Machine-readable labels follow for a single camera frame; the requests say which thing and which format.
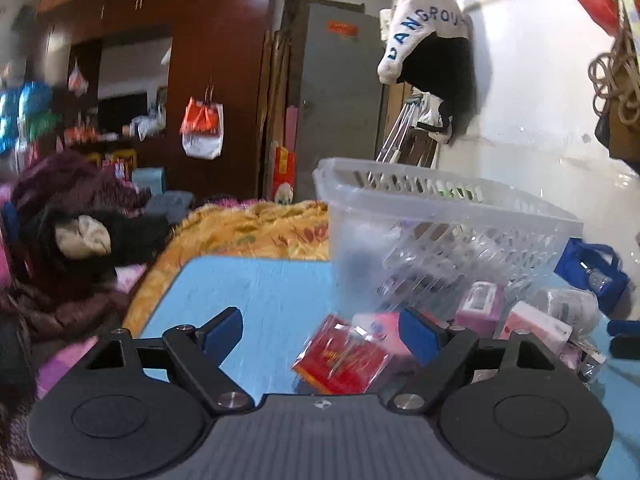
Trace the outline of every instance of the red label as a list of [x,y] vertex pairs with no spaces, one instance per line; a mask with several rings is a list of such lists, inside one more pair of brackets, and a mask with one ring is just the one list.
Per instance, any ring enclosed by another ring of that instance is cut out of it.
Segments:
[[349,23],[338,22],[337,20],[329,20],[326,22],[326,29],[329,32],[336,32],[343,36],[351,36],[355,38],[358,35],[358,27]]

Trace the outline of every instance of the crutch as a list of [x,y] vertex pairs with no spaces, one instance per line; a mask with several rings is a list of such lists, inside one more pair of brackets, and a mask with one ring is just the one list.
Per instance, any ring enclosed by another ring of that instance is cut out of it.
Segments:
[[398,161],[400,148],[406,138],[406,134],[412,126],[415,126],[420,114],[422,104],[422,94],[409,96],[402,104],[402,110],[391,128],[382,149],[376,157],[376,162],[389,162],[391,164]]

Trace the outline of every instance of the black circular base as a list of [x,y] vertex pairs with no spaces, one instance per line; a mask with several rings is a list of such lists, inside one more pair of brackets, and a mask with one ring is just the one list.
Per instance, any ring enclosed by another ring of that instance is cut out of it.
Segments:
[[519,368],[454,392],[439,426],[473,467],[518,480],[596,473],[613,432],[606,410],[575,378]]
[[29,438],[44,462],[76,478],[119,480],[161,470],[189,452],[205,425],[193,397],[149,378],[57,387],[49,395],[56,409],[36,403]]

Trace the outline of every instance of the floral bedspread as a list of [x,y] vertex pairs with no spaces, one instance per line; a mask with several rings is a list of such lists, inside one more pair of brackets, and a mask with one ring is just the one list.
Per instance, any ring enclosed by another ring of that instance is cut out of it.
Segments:
[[328,260],[327,226],[327,206],[321,202],[263,202],[246,209],[203,206],[176,229],[138,289],[124,326],[139,336],[180,270],[199,256]]

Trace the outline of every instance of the blue table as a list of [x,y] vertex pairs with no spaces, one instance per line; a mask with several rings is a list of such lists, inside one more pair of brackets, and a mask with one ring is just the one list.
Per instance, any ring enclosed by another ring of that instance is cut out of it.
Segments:
[[221,369],[257,404],[264,394],[294,392],[291,365],[331,311],[334,292],[327,262],[203,256],[176,277],[141,337],[182,323],[201,326],[238,307],[242,340]]
[[[182,323],[201,326],[226,307],[238,307],[244,334],[222,370],[259,402],[266,393],[294,392],[290,366],[331,311],[334,293],[326,262],[203,256],[184,267],[142,337]],[[603,319],[593,342],[608,349],[609,339]],[[640,479],[640,362],[609,358],[592,391],[615,427],[599,480]]]

